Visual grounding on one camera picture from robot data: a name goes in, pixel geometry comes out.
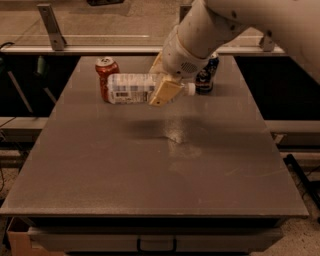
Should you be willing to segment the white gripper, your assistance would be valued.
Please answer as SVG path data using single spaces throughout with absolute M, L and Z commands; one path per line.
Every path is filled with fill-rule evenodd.
M 166 105 L 182 91 L 180 77 L 187 79 L 196 76 L 207 65 L 208 60 L 209 58 L 195 57 L 183 47 L 178 37 L 178 26 L 175 26 L 149 70 L 151 74 L 159 74 L 164 70 L 170 75 L 160 74 L 157 77 L 156 87 L 148 104 L 155 107 Z

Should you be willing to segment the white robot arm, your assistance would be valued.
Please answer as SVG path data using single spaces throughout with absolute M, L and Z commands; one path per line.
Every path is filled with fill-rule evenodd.
M 195 77 L 214 51 L 250 27 L 320 80 L 320 0 L 194 0 L 150 69 L 157 80 L 149 104 L 171 101 L 182 90 L 182 82 Z

